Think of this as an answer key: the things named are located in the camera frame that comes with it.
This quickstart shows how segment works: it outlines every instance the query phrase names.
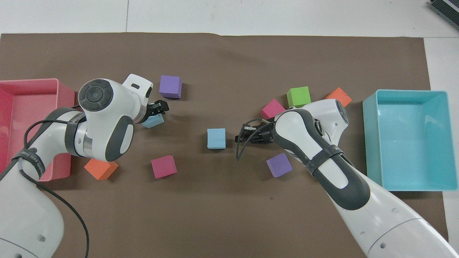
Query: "purple cube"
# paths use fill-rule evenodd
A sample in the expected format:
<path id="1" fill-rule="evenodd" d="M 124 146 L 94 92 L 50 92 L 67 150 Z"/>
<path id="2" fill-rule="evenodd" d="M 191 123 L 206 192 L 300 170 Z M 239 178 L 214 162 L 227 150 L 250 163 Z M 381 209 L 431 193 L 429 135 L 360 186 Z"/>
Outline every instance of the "purple cube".
<path id="1" fill-rule="evenodd" d="M 285 153 L 270 158 L 266 163 L 274 177 L 280 177 L 293 170 Z"/>
<path id="2" fill-rule="evenodd" d="M 179 99 L 182 95 L 182 80 L 180 77 L 161 75 L 159 94 L 165 98 Z"/>

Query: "white floor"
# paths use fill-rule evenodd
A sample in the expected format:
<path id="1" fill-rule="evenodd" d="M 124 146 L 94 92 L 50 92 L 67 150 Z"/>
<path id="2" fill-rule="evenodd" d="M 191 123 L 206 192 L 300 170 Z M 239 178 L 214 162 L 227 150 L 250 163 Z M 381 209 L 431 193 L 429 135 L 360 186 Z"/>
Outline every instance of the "white floor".
<path id="1" fill-rule="evenodd" d="M 449 93 L 459 160 L 459 30 L 427 0 L 0 0 L 0 34 L 126 31 L 425 38 L 431 88 Z M 459 251 L 459 192 L 443 194 Z"/>

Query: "screw hole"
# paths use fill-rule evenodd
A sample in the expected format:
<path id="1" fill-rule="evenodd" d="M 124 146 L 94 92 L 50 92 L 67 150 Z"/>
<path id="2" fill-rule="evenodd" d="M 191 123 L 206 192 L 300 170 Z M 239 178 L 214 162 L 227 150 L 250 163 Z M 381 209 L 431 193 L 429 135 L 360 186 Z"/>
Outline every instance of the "screw hole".
<path id="1" fill-rule="evenodd" d="M 37 236 L 37 240 L 40 241 L 40 242 L 44 242 L 44 241 L 46 241 L 46 238 L 43 235 L 38 235 Z"/>

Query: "magenta cube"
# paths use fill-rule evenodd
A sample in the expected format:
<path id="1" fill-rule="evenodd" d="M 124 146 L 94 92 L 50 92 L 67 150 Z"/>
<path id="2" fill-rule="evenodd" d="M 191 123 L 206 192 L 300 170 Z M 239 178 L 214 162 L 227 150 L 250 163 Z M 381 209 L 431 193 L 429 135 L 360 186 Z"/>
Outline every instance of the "magenta cube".
<path id="1" fill-rule="evenodd" d="M 293 170 L 285 153 L 270 158 L 266 163 L 274 177 L 280 177 Z"/>
<path id="2" fill-rule="evenodd" d="M 260 114 L 264 119 L 270 119 L 283 111 L 285 111 L 285 108 L 274 99 L 261 110 Z"/>
<path id="3" fill-rule="evenodd" d="M 175 166 L 174 157 L 172 155 L 152 160 L 151 166 L 153 167 L 155 178 L 161 178 L 177 173 L 177 167 Z"/>
<path id="4" fill-rule="evenodd" d="M 165 98 L 179 99 L 182 96 L 182 80 L 180 77 L 161 75 L 159 94 Z"/>

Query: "pink cube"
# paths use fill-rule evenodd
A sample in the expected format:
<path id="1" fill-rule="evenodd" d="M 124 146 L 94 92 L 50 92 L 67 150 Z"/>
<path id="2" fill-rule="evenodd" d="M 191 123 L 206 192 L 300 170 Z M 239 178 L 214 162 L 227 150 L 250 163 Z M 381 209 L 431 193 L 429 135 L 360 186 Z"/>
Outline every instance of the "pink cube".
<path id="1" fill-rule="evenodd" d="M 260 114 L 264 119 L 270 119 L 283 111 L 285 111 L 285 108 L 274 99 L 261 110 Z"/>
<path id="2" fill-rule="evenodd" d="M 177 167 L 175 166 L 174 157 L 172 155 L 152 160 L 151 166 L 153 167 L 155 178 L 161 178 L 177 173 Z"/>

